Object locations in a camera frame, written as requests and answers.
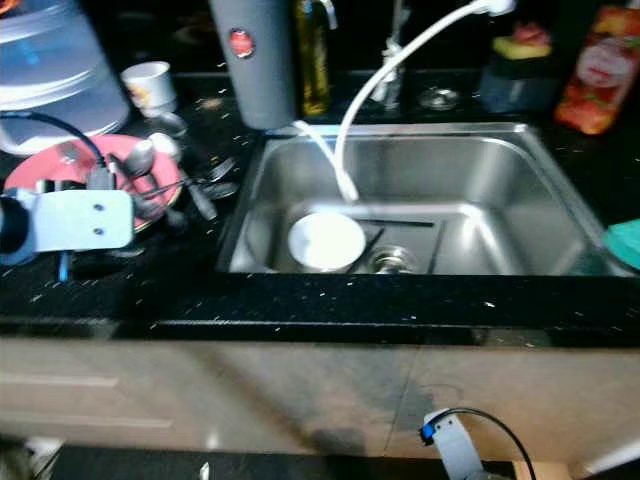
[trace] sink basin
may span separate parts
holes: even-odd
[[[337,127],[318,128],[331,144]],[[354,204],[310,139],[272,133],[243,187],[220,256],[225,271],[304,272],[289,229],[331,211],[379,236],[355,273],[611,273],[601,225],[525,124],[354,126],[345,153]]]

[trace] green sponge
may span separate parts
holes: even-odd
[[[640,219],[610,226],[604,244],[618,260],[640,270]]]

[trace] black countertop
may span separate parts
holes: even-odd
[[[460,75],[460,82],[468,82]],[[455,75],[447,76],[449,84]],[[353,81],[358,85],[360,80]],[[212,156],[233,156],[240,181],[260,134],[243,126],[224,77],[179,79],[179,113]],[[407,91],[420,82],[407,82]],[[345,95],[353,86],[345,87]],[[347,101],[319,122],[336,123]],[[360,123],[526,120],[605,224],[640,217],[640,117],[632,108],[609,134],[590,138],[542,118],[489,116],[473,99],[454,112],[365,108]],[[123,133],[145,135],[134,119]],[[2,159],[0,177],[17,164]],[[197,176],[206,162],[187,158]],[[219,339],[457,345],[640,346],[640,280],[621,277],[228,274],[215,262],[235,197],[206,222],[187,194],[176,208],[190,226],[154,225],[132,258],[76,254],[74,279],[58,283],[55,258],[0,270],[0,334],[101,339]]]

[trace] faucet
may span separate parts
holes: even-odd
[[[387,38],[387,48],[382,52],[382,63],[385,64],[393,58],[401,49],[400,33],[403,25],[411,15],[409,7],[404,0],[394,0],[393,18],[391,21],[391,36]],[[386,110],[394,110],[398,107],[398,97],[402,89],[403,67],[396,67],[378,84],[371,98],[384,105]]]

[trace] red package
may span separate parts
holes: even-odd
[[[640,66],[640,10],[598,12],[554,118],[589,135],[615,120]]]

